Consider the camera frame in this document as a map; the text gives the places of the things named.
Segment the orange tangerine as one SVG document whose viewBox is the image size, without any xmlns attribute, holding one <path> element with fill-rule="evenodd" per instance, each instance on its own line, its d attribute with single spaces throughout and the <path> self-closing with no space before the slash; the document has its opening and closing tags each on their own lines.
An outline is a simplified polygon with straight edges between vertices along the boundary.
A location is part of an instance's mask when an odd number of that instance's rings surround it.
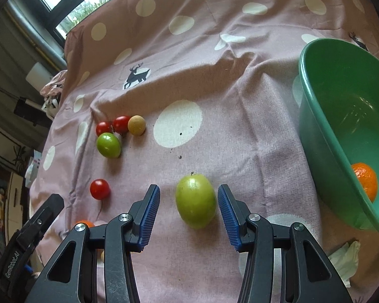
<svg viewBox="0 0 379 303">
<path fill-rule="evenodd" d="M 351 167 L 369 200 L 373 203 L 379 189 L 376 172 L 369 165 L 362 162 L 354 163 Z"/>
<path fill-rule="evenodd" d="M 95 227 L 95 224 L 89 220 L 79 220 L 75 223 L 75 225 L 78 225 L 78 224 L 85 224 L 88 228 Z"/>
</svg>

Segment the red cherry tomato lone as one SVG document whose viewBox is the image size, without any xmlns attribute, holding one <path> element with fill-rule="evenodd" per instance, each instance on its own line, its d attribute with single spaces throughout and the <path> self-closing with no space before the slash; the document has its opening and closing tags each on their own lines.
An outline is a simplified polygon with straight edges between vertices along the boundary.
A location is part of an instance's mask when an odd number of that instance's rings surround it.
<svg viewBox="0 0 379 303">
<path fill-rule="evenodd" d="M 105 179 L 96 179 L 92 181 L 89 191 L 91 196 L 96 200 L 106 199 L 111 193 L 109 184 L 105 181 Z"/>
</svg>

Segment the light green jujube fruit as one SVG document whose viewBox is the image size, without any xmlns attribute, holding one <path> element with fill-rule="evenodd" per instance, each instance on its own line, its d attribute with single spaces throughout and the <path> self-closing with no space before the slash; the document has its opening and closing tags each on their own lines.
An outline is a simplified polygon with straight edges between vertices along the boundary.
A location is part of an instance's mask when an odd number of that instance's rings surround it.
<svg viewBox="0 0 379 303">
<path fill-rule="evenodd" d="M 184 176 L 176 186 L 175 200 L 181 219 L 193 229 L 203 229 L 215 217 L 214 187 L 202 174 Z"/>
</svg>

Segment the dark green jujube fruit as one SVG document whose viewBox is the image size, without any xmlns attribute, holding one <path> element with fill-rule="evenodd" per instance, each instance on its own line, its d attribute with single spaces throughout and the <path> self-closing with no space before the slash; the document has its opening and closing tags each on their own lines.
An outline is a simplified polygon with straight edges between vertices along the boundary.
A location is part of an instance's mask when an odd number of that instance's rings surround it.
<svg viewBox="0 0 379 303">
<path fill-rule="evenodd" d="M 102 133 L 96 141 L 96 147 L 106 158 L 118 158 L 122 152 L 119 139 L 112 133 Z"/>
</svg>

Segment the crumpled white tissue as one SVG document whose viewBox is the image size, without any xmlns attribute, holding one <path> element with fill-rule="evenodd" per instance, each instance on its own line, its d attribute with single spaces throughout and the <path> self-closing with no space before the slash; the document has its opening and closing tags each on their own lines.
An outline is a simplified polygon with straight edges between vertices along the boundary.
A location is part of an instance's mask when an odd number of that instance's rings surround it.
<svg viewBox="0 0 379 303">
<path fill-rule="evenodd" d="M 350 288 L 350 279 L 357 272 L 360 248 L 361 244 L 358 241 L 345 243 L 341 248 L 329 255 L 329 260 L 346 288 Z"/>
</svg>

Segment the white printed shopping bag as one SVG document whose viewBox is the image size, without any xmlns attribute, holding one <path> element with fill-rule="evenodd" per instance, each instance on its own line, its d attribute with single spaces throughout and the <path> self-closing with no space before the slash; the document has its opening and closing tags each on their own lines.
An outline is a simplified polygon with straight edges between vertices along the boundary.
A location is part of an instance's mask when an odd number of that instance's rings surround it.
<svg viewBox="0 0 379 303">
<path fill-rule="evenodd" d="M 25 187 L 30 188 L 34 180 L 37 178 L 41 162 L 41 152 L 34 150 L 33 156 L 29 159 L 28 167 L 24 175 Z"/>
</svg>

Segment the orange tangerine in bowl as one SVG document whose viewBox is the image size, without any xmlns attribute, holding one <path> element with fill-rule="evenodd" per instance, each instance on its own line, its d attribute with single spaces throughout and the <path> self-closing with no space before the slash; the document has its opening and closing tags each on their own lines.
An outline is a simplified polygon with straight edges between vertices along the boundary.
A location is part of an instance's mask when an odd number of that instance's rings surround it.
<svg viewBox="0 0 379 303">
<path fill-rule="evenodd" d="M 351 167 L 369 200 L 373 203 L 379 189 L 376 172 L 369 165 L 362 162 L 354 163 Z"/>
</svg>

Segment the red cherry tomato far left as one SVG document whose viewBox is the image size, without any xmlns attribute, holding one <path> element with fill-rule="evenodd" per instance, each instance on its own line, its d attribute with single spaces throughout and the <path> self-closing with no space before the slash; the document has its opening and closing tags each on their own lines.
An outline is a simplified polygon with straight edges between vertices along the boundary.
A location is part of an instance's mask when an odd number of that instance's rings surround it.
<svg viewBox="0 0 379 303">
<path fill-rule="evenodd" d="M 102 121 L 96 125 L 96 135 L 98 137 L 102 135 L 103 133 L 112 133 L 112 132 L 113 132 L 112 122 Z"/>
</svg>

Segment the red cherry tomato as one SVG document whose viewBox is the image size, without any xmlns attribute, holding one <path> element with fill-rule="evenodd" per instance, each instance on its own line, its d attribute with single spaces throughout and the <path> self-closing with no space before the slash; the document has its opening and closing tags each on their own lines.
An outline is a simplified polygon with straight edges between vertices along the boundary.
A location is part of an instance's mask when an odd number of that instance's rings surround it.
<svg viewBox="0 0 379 303">
<path fill-rule="evenodd" d="M 102 135 L 103 133 L 112 133 L 112 132 L 113 132 L 112 122 L 102 121 L 96 125 L 96 135 L 98 137 Z"/>
<path fill-rule="evenodd" d="M 127 133 L 129 131 L 128 124 L 130 118 L 130 116 L 119 116 L 115 118 L 112 122 L 113 131 L 120 135 Z"/>
</svg>

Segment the red cherry tomato middle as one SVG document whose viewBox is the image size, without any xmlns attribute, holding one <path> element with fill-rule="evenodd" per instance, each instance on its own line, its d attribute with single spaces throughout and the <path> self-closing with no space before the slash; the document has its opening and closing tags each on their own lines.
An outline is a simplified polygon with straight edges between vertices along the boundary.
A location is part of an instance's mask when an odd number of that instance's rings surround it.
<svg viewBox="0 0 379 303">
<path fill-rule="evenodd" d="M 115 118 L 112 122 L 113 131 L 120 135 L 127 133 L 129 131 L 128 124 L 130 118 L 130 116 L 119 116 Z"/>
</svg>

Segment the tan longan fruit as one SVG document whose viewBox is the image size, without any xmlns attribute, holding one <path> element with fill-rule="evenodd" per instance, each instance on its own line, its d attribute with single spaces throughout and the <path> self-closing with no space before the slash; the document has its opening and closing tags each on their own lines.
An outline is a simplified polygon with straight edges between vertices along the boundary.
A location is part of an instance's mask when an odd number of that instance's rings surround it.
<svg viewBox="0 0 379 303">
<path fill-rule="evenodd" d="M 141 136 L 146 130 L 146 121 L 142 116 L 132 116 L 128 121 L 129 133 L 134 136 Z"/>
</svg>

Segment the black upright vacuum cleaner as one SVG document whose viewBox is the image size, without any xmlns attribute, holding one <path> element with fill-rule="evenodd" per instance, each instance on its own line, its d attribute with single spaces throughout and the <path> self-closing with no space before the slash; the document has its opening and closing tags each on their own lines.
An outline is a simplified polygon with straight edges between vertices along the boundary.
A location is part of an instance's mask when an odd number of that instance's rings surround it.
<svg viewBox="0 0 379 303">
<path fill-rule="evenodd" d="M 1 87 L 0 92 L 15 100 L 16 104 L 13 113 L 16 116 L 19 116 L 20 118 L 31 122 L 34 127 L 36 125 L 45 127 L 47 129 L 51 127 L 51 119 L 41 109 L 41 106 L 39 104 L 28 98 L 16 96 Z"/>
</svg>

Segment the pink clothes pile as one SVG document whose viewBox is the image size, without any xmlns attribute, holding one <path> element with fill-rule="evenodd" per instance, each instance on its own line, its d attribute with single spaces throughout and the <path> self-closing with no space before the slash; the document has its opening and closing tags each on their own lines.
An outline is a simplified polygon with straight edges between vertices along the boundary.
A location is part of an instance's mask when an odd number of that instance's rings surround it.
<svg viewBox="0 0 379 303">
<path fill-rule="evenodd" d="M 61 70 L 40 90 L 45 99 L 51 98 L 60 101 L 63 86 L 67 77 L 67 70 Z"/>
</svg>

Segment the green plastic bowl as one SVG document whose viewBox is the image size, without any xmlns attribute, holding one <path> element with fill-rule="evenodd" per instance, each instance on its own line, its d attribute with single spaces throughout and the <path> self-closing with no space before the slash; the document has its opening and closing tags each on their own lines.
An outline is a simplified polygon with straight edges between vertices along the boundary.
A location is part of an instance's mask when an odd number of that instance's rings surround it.
<svg viewBox="0 0 379 303">
<path fill-rule="evenodd" d="M 365 163 L 379 184 L 379 59 L 344 40 L 308 43 L 298 63 L 299 133 L 321 200 L 347 225 L 379 233 L 372 203 L 352 170 Z"/>
</svg>

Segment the pink polka dot cloth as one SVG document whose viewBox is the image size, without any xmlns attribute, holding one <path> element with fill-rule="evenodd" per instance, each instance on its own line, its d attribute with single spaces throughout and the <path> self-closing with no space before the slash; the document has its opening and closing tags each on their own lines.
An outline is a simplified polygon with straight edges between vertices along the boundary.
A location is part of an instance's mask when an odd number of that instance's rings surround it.
<svg viewBox="0 0 379 303">
<path fill-rule="evenodd" d="M 298 135 L 298 58 L 321 37 L 351 34 L 379 58 L 379 17 L 370 0 L 111 0 L 67 36 L 67 78 L 30 195 L 65 207 L 37 248 L 47 262 L 79 220 L 109 222 L 157 184 L 150 243 L 132 257 L 142 302 L 235 302 L 243 257 L 220 215 L 194 230 L 175 203 L 178 182 L 226 183 L 271 222 L 302 222 L 327 252 L 361 244 L 350 294 L 379 286 L 379 234 L 341 222 L 316 196 Z M 118 158 L 96 147 L 96 125 L 142 116 L 141 136 L 119 139 Z M 89 191 L 105 179 L 103 200 Z"/>
</svg>

